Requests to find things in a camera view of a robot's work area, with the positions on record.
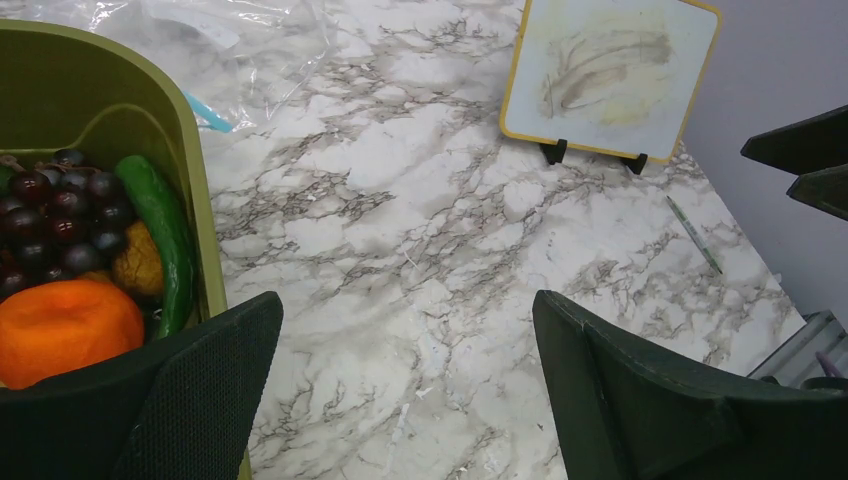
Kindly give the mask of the clear zip top bag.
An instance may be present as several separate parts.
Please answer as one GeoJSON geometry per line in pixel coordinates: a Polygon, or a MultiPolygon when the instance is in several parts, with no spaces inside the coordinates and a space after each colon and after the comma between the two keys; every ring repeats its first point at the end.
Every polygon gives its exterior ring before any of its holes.
{"type": "Polygon", "coordinates": [[[28,20],[120,43],[180,88],[201,129],[268,123],[331,55],[322,1],[28,1],[28,20]]]}

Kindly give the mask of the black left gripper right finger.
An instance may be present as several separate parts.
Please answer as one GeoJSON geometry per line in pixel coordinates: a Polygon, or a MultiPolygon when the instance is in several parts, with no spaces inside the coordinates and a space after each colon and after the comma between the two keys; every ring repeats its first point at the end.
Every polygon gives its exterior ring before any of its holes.
{"type": "Polygon", "coordinates": [[[847,383],[716,369],[539,291],[532,318],[571,479],[843,479],[847,383]]]}

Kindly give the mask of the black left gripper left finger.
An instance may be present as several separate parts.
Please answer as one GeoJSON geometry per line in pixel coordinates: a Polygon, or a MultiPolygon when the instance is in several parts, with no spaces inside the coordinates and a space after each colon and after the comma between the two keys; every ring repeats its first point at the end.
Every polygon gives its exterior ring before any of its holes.
{"type": "Polygon", "coordinates": [[[284,309],[262,293],[176,335],[1,394],[5,479],[235,479],[284,309]]]}

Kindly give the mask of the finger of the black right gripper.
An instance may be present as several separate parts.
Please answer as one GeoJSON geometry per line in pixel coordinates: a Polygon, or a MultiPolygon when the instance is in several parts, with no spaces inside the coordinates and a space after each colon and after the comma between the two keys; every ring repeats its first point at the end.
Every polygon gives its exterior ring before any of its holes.
{"type": "Polygon", "coordinates": [[[749,138],[740,154],[805,175],[847,163],[847,106],[749,138]]]}
{"type": "Polygon", "coordinates": [[[817,210],[848,220],[848,165],[843,164],[797,177],[787,195],[817,210]]]}

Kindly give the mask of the orange toy fruit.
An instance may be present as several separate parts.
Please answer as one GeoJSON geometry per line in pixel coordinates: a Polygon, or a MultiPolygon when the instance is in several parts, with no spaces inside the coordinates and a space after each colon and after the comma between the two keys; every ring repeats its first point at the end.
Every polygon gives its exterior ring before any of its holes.
{"type": "Polygon", "coordinates": [[[1,383],[12,390],[139,348],[144,320],[118,287],[79,279],[25,289],[1,303],[1,383]]]}

